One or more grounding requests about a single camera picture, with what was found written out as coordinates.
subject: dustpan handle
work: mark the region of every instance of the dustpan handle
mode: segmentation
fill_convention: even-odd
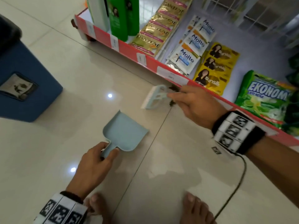
[[[110,142],[110,144],[107,145],[107,147],[104,149],[104,151],[102,151],[101,157],[107,158],[109,153],[115,148],[116,148],[116,145],[114,145],[114,144],[112,144],[112,142]]]

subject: wristband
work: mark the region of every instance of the wristband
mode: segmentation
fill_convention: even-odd
[[[69,192],[62,192],[78,200]],[[62,194],[54,194],[34,219],[33,224],[79,224],[86,216],[87,207]]]
[[[230,153],[245,154],[262,139],[265,132],[239,111],[229,111],[221,116],[212,128],[214,140]]]

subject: store shelf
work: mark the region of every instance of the store shelf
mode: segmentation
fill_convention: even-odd
[[[140,0],[140,27],[142,27],[152,17],[152,15],[155,14],[162,1],[163,0]],[[180,40],[180,37],[192,16],[194,14],[206,16],[210,19],[217,31],[217,35],[213,41],[218,41],[223,45],[230,47],[231,49],[239,52],[241,56],[233,69],[230,82],[226,86],[222,96],[219,96],[205,88],[204,89],[217,98],[227,109],[238,109],[250,116],[273,139],[285,144],[286,146],[299,146],[299,140],[293,136],[286,134],[233,103],[237,97],[243,76],[251,69],[274,79],[286,81],[285,76],[292,72],[292,70],[288,67],[287,60],[296,52],[296,50],[282,49],[279,45],[271,43],[270,41],[267,42],[261,40],[256,36],[257,33],[260,33],[258,31],[259,29],[252,29],[250,32],[247,32],[242,28],[236,27],[234,24],[229,22],[230,16],[225,14],[226,10],[223,8],[218,6],[213,7],[213,5],[211,5],[211,8],[213,8],[213,14],[210,14],[210,9],[203,11],[200,7],[201,0],[193,0],[188,13],[182,19],[182,22],[171,38],[169,44],[164,49],[164,52],[159,56],[159,60],[161,62],[151,56],[145,55],[138,49],[129,45],[128,43],[134,37],[129,37],[127,42],[117,40],[118,48],[114,46],[114,49],[177,86],[182,86],[184,84],[200,86],[191,80],[195,70],[189,76],[190,78],[187,78],[167,67],[164,63],[170,51]],[[113,48],[112,44],[115,43],[115,37],[112,36],[109,31],[105,32],[92,24],[88,9],[85,9],[78,15],[75,15],[74,23],[83,39],[86,38],[85,35],[88,35],[106,46]]]

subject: blue trash bin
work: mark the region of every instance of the blue trash bin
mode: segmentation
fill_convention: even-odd
[[[0,15],[0,117],[33,122],[63,88],[20,37],[20,29]]]

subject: foot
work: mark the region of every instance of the foot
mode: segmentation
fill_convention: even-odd
[[[107,203],[100,193],[95,193],[91,198],[87,198],[84,205],[88,207],[88,215],[101,215],[103,224],[111,224]]]
[[[180,224],[217,224],[209,206],[191,193],[183,200],[183,215]]]

